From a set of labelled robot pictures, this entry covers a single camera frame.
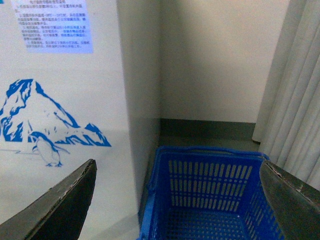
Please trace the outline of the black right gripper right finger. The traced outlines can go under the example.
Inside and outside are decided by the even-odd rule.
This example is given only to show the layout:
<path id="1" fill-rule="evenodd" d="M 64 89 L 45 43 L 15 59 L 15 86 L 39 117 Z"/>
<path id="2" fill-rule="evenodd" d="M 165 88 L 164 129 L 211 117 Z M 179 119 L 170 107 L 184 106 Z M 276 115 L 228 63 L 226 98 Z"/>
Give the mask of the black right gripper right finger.
<path id="1" fill-rule="evenodd" d="M 259 176 L 285 239 L 318 240 L 320 191 L 268 160 L 261 164 Z"/>

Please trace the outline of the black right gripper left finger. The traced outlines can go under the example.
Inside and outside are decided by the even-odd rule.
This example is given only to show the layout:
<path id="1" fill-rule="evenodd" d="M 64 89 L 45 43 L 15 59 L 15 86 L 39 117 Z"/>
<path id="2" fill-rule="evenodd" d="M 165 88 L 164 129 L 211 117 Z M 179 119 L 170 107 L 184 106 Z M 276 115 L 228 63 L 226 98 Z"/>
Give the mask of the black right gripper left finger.
<path id="1" fill-rule="evenodd" d="M 97 164 L 89 159 L 0 225 L 2 240 L 77 240 L 92 202 Z"/>

